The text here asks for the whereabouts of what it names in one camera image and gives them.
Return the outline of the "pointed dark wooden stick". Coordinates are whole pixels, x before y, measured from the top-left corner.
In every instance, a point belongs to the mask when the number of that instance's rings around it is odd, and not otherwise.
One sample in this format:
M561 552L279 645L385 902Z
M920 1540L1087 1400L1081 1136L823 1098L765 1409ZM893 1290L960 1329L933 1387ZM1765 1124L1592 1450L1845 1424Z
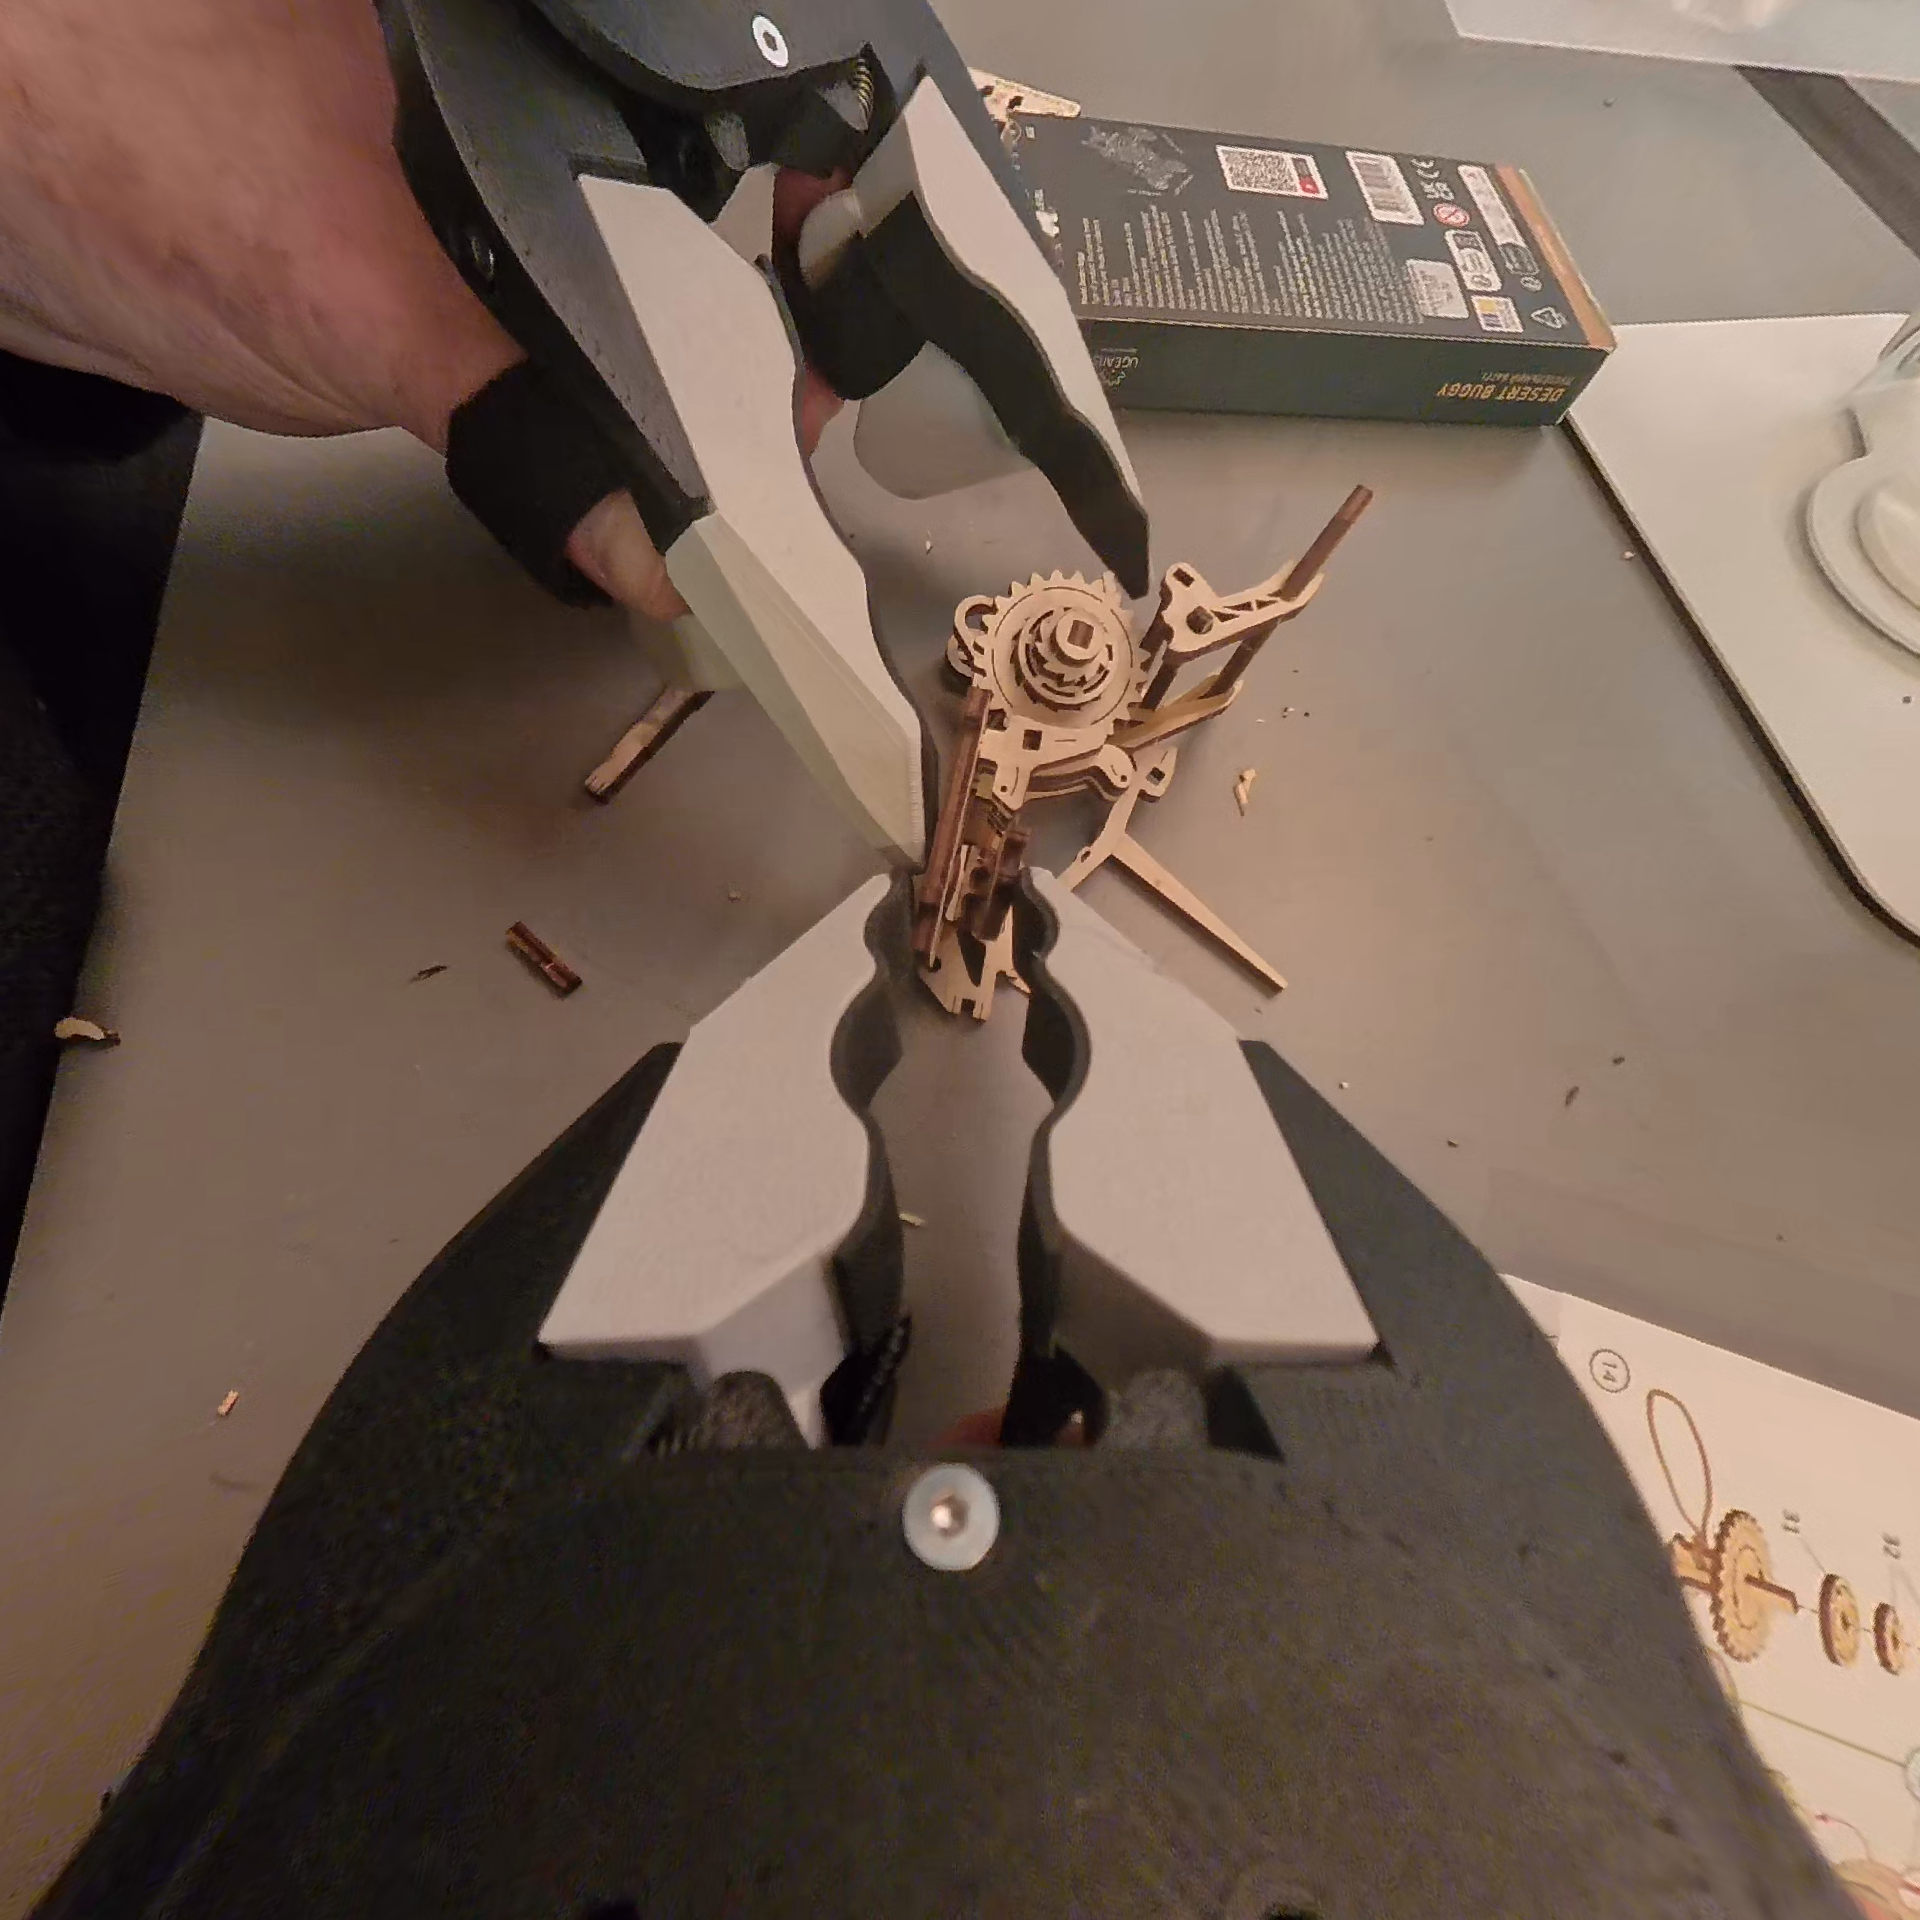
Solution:
M710 689L660 688L647 708L621 731L611 753L584 780L593 806L611 806L635 773L657 759L682 725L707 708Z

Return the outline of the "long notched wooden strip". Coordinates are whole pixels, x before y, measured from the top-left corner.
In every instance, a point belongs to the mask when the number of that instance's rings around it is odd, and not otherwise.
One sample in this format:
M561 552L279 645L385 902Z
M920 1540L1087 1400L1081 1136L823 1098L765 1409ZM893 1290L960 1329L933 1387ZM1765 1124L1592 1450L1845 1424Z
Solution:
M1113 838L1098 838L1070 863L1070 869L1057 872L1057 884L1064 891L1081 891L1102 869L1120 869L1138 887L1154 896L1163 909L1168 909L1193 936L1235 958L1235 967L1260 979L1264 996L1286 992L1286 977L1237 930L1229 930L1224 917L1214 917L1182 879L1177 879L1167 863L1143 853L1132 834L1120 829Z

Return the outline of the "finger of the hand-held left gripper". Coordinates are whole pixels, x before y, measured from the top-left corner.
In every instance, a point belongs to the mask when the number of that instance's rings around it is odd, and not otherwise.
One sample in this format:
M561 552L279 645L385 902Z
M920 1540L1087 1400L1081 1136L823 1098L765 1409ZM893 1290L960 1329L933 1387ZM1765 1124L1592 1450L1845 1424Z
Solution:
M682 629L701 629L863 838L920 869L921 718L801 452L801 356L773 266L657 188L584 176L579 190L701 470L703 507L665 549Z
M863 470L909 502L1032 464L1075 533L1143 596L1140 478L1046 252L933 78L851 182L863 254L921 346L857 402Z

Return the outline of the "dark model kit box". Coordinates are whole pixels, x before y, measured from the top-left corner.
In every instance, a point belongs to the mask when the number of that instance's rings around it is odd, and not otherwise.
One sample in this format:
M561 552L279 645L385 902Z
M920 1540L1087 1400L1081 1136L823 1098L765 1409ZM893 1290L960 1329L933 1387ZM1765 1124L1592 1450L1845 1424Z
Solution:
M1615 346L1512 165L1013 111L1114 411L1552 431Z

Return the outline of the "clear plastic container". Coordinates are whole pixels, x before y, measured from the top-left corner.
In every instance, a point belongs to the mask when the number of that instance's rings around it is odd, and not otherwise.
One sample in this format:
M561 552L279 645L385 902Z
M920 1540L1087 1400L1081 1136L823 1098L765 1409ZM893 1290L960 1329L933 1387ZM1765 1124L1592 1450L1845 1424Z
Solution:
M1739 65L1801 5L1446 5L1455 34L1571 54Z

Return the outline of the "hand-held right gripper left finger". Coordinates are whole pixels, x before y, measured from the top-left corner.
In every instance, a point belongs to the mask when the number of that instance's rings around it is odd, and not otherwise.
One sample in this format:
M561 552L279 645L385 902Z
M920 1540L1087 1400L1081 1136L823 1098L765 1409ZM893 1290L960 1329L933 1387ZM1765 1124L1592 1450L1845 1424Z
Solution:
M909 879L876 875L686 1035L547 1309L549 1356L755 1374L811 1444L887 1433L913 1323L871 1103L909 930Z

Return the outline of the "person's left hand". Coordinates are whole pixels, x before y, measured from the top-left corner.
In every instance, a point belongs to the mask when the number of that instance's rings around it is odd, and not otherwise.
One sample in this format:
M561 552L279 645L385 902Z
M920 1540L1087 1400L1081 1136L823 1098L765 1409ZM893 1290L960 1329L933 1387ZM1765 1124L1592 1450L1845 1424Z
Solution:
M3 5L3 346L431 452L523 363L402 176L371 5Z

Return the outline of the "wooden book stand white base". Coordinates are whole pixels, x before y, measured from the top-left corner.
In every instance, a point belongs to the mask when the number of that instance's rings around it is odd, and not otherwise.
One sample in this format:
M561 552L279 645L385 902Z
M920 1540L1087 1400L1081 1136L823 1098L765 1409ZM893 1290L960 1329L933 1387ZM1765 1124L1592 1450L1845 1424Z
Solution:
M1915 316L1622 325L1571 431L1848 887L1915 941Z

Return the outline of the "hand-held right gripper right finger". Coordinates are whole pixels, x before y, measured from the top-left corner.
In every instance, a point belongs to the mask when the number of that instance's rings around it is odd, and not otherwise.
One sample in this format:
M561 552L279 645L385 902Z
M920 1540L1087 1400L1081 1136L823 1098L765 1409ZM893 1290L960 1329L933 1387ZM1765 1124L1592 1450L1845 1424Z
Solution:
M1357 1364L1376 1323L1237 1029L1081 896L1025 875L1032 1341L1083 1370Z

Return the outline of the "open instruction booklet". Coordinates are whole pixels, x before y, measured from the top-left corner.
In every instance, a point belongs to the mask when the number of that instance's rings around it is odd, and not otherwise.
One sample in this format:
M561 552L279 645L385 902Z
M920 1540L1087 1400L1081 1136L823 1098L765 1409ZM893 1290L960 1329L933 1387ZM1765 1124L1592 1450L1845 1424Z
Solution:
M1866 1918L1915 1918L1915 1419L1506 1283L1637 1483L1789 1807Z

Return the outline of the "brown wooden model assembly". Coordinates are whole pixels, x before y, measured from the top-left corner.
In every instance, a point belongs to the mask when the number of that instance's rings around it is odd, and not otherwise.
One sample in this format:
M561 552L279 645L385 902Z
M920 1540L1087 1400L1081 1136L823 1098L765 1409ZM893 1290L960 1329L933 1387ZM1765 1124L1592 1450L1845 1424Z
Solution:
M1031 577L956 607L947 673L966 703L913 923L920 979L947 1016L983 1022L1000 983L1024 987L1015 884L1031 811L1071 794L1108 807L1057 872L1064 891L1124 869L1283 996L1283 972L1143 853L1131 822L1167 797L1180 741L1237 704L1252 663L1308 607L1370 506L1374 489L1355 488L1306 554L1252 589L1220 594L1193 564L1168 564L1146 623L1132 623L1113 577L1081 571Z

